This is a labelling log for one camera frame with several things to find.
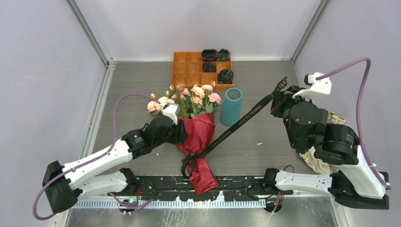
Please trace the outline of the black printed ribbon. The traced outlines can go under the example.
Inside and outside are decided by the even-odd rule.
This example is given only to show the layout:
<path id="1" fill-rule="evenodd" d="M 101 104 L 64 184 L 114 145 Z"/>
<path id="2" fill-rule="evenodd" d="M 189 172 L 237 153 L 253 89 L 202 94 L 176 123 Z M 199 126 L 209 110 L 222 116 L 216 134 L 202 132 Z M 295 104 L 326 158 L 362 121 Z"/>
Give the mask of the black printed ribbon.
<path id="1" fill-rule="evenodd" d="M 196 160 L 202 158 L 210 153 L 216 146 L 218 146 L 227 137 L 233 134 L 236 130 L 242 127 L 246 122 L 253 118 L 258 112 L 261 111 L 267 104 L 273 100 L 273 93 L 262 98 L 246 115 L 235 122 L 230 128 L 228 128 L 223 134 L 221 134 L 216 140 L 208 145 L 200 154 L 192 152 L 182 160 L 181 173 L 184 178 L 189 179 L 194 171 Z"/>

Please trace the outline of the pink flower bouquet red wrap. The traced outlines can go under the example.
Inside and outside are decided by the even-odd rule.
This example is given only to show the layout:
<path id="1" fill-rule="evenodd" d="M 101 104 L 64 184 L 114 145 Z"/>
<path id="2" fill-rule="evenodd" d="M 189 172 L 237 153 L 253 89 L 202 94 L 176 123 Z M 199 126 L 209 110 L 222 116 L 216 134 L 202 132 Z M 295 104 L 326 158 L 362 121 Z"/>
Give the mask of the pink flower bouquet red wrap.
<path id="1" fill-rule="evenodd" d="M 184 83 L 171 85 L 165 95 L 152 100 L 147 105 L 150 114 L 162 113 L 161 103 L 177 104 L 180 107 L 178 117 L 184 121 L 188 138 L 178 148 L 193 159 L 185 163 L 184 172 L 196 195 L 201 195 L 218 186 L 218 181 L 204 158 L 200 157 L 203 150 L 212 143 L 215 133 L 214 113 L 221 104 L 221 97 L 215 90 L 216 82 L 188 88 Z"/>

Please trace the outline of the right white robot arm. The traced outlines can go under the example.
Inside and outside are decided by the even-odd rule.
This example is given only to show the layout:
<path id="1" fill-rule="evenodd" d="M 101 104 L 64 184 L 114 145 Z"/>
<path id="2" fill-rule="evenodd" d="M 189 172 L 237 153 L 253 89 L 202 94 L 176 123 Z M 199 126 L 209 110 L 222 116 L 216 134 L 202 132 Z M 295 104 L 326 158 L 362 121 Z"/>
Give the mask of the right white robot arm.
<path id="1" fill-rule="evenodd" d="M 304 154 L 314 149 L 314 157 L 338 168 L 332 174 L 296 174 L 267 168 L 262 180 L 268 194 L 306 191 L 333 198 L 354 209 L 388 210 L 389 197 L 382 180 L 388 173 L 375 175 L 362 151 L 362 141 L 354 130 L 328 122 L 328 111 L 297 95 L 300 87 L 275 90 L 267 96 L 270 113 L 281 118 L 292 149 Z"/>

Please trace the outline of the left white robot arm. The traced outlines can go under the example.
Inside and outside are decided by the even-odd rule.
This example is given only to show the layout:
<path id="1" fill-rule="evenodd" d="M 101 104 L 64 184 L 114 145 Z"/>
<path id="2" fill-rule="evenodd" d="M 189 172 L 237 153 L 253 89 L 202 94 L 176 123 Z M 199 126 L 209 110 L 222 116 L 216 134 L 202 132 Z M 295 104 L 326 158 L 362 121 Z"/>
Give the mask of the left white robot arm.
<path id="1" fill-rule="evenodd" d="M 163 143 L 184 144 L 187 138 L 183 119 L 175 121 L 161 115 L 143 128 L 129 131 L 113 146 L 86 158 L 64 165 L 59 161 L 50 163 L 42 185 L 52 212 L 61 213 L 79 200 L 99 194 L 135 194 L 139 182 L 129 168 L 122 168 L 110 175 L 101 173 L 149 154 Z"/>

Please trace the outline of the teal vase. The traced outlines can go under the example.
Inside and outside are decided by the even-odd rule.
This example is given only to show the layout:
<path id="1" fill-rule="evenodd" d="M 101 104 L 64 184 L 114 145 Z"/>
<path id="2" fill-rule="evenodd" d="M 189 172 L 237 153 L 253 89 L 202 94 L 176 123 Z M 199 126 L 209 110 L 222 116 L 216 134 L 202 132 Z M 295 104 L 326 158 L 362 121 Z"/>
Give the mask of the teal vase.
<path id="1" fill-rule="evenodd" d="M 225 92 L 220 120 L 226 126 L 233 126 L 239 119 L 242 108 L 242 92 L 233 87 Z"/>

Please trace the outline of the dark green rolled sock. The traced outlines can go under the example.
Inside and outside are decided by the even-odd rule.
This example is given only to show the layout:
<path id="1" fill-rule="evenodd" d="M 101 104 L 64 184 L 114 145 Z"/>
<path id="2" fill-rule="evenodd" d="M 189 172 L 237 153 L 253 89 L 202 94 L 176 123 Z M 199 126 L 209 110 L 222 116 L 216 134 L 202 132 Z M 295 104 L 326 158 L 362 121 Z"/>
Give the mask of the dark green rolled sock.
<path id="1" fill-rule="evenodd" d="M 230 69 L 223 69 L 218 74 L 218 84 L 232 84 L 234 72 Z"/>

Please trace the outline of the orange compartment tray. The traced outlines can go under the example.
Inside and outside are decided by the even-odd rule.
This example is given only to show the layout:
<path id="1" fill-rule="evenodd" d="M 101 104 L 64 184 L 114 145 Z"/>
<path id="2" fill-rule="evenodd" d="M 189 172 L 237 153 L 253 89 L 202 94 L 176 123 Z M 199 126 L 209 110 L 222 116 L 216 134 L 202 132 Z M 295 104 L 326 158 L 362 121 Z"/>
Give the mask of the orange compartment tray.
<path id="1" fill-rule="evenodd" d="M 203 62 L 201 52 L 174 52 L 171 84 L 185 84 L 187 88 L 194 85 L 199 87 L 216 82 L 216 90 L 228 90 L 234 87 L 232 84 L 218 84 L 218 74 L 223 69 L 233 70 L 232 58 L 230 61 Z"/>

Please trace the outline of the dark teal rolled sock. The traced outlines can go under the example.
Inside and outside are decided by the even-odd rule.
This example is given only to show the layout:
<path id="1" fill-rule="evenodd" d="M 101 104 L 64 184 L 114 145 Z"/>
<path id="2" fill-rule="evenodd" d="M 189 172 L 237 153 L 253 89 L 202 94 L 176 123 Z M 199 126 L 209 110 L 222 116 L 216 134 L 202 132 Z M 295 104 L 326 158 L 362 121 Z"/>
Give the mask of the dark teal rolled sock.
<path id="1" fill-rule="evenodd" d="M 222 48 L 218 51 L 218 61 L 230 61 L 230 51 L 228 49 Z"/>

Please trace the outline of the crumpled printed cloth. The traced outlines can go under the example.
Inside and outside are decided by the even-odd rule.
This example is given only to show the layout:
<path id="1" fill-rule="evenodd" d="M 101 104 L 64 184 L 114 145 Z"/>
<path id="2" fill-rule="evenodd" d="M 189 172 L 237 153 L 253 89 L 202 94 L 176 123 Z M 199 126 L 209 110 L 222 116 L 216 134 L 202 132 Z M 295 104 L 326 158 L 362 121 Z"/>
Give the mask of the crumpled printed cloth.
<path id="1" fill-rule="evenodd" d="M 346 123 L 346 119 L 337 113 L 329 112 L 328 123 L 341 124 Z M 310 148 L 306 153 L 299 154 L 299 156 L 304 160 L 307 166 L 309 166 L 315 173 L 320 175 L 337 173 L 339 169 L 332 164 L 327 164 L 321 159 L 314 157 L 315 149 Z"/>

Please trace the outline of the small electronics board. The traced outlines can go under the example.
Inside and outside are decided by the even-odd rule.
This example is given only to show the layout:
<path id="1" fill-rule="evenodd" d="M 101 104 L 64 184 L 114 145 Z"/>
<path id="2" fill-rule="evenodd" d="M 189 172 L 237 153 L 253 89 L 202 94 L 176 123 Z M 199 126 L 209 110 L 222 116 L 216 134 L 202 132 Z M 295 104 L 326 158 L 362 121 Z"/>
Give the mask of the small electronics board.
<path id="1" fill-rule="evenodd" d="M 137 207 L 139 205 L 136 199 L 124 199 L 122 201 L 124 207 Z"/>

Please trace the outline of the black rolled sock top left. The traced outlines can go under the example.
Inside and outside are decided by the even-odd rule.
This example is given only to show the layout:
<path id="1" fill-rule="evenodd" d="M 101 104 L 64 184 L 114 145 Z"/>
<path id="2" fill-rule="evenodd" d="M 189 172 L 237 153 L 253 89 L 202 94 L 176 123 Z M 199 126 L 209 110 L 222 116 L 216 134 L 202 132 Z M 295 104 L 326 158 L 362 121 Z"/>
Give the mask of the black rolled sock top left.
<path id="1" fill-rule="evenodd" d="M 206 49 L 201 52 L 203 62 L 216 61 L 219 57 L 219 53 L 215 49 Z"/>

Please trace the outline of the perforated metal rail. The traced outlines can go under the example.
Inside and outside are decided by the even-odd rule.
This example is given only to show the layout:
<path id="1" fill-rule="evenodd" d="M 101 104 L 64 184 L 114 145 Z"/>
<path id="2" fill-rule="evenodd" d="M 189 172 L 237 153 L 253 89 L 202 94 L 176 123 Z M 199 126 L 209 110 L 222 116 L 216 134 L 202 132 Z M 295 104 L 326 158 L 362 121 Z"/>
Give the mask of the perforated metal rail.
<path id="1" fill-rule="evenodd" d="M 265 208 L 264 200 L 258 201 L 224 201 L 218 198 L 214 201 L 153 201 L 145 208 L 147 209 L 214 209 L 214 208 Z M 74 209 L 116 209 L 124 208 L 114 199 L 91 198 L 79 201 L 73 206 Z"/>

